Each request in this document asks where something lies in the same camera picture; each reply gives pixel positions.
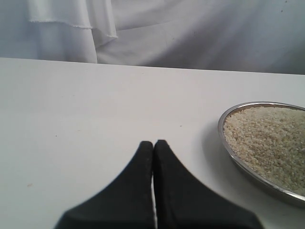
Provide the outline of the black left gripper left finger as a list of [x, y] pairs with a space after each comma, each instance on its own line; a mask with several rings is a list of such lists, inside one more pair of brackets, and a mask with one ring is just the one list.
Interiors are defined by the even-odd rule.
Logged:
[[101, 192], [67, 210], [57, 229], [153, 229], [153, 144], [140, 142], [125, 169]]

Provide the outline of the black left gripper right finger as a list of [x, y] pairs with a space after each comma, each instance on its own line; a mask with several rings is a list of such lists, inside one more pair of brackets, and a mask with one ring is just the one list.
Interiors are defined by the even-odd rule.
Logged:
[[153, 185], [160, 229], [261, 229], [258, 217], [210, 190], [165, 140], [153, 151]]

